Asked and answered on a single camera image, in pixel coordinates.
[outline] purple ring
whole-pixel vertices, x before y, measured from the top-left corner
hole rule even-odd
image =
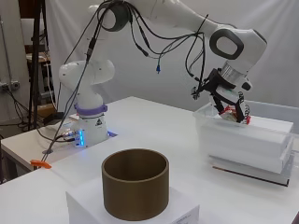
[[[101,105],[95,109],[82,109],[78,107],[78,105],[75,105],[75,109],[77,110],[77,113],[83,116],[92,116],[92,115],[98,115],[101,113],[105,113],[108,111],[107,105]]]

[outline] white backdrop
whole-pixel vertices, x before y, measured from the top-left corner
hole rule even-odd
[[[249,72],[254,89],[246,93],[246,98],[254,101],[279,105],[299,106],[299,1],[298,0],[182,0],[202,15],[223,23],[231,23],[238,28],[253,28],[268,41],[268,48],[262,59]],[[87,8],[98,4],[97,0],[48,0],[47,18],[50,38],[50,53],[55,90],[58,91],[58,70],[80,36]],[[169,29],[149,23],[158,34],[171,36],[189,33],[187,30]],[[145,58],[135,47],[127,26],[106,42],[104,48],[97,48],[97,54],[105,53],[116,66],[116,76],[96,90],[106,103],[137,96],[166,105],[196,110],[208,99],[203,94],[199,101],[190,96],[196,84],[185,72],[184,60],[191,42],[185,43],[175,52],[165,56],[162,73],[156,74],[157,62]],[[151,35],[149,41],[154,49],[161,49],[165,43]],[[71,60],[84,60],[82,46]],[[213,68],[222,67],[224,60],[210,50],[206,56],[208,76]],[[70,93],[62,91],[60,110]]]

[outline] power outlet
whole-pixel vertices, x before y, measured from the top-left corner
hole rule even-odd
[[[11,81],[10,88],[12,91],[17,91],[20,88],[20,82],[19,81]]]
[[[9,91],[9,87],[7,83],[0,82],[0,92],[6,92]]]

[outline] red object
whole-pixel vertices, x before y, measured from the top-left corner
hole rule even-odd
[[[50,169],[52,168],[51,165],[49,165],[47,162],[45,161],[35,161],[35,160],[31,160],[30,164],[32,166],[37,166],[37,167],[44,167],[45,169]]]
[[[234,114],[234,116],[236,117],[236,112],[235,112],[235,108],[233,108],[233,107],[231,107],[231,106],[226,106],[220,113],[219,113],[219,115],[222,115],[222,114],[224,114],[226,111],[228,111],[228,110],[231,110],[232,111],[232,113]],[[247,125],[249,125],[250,124],[250,120],[251,120],[251,116],[248,116],[247,118],[246,118],[246,124]]]

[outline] blue led light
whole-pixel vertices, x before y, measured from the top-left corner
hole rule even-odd
[[[84,147],[83,131],[79,131],[78,134],[80,136],[80,146]]]

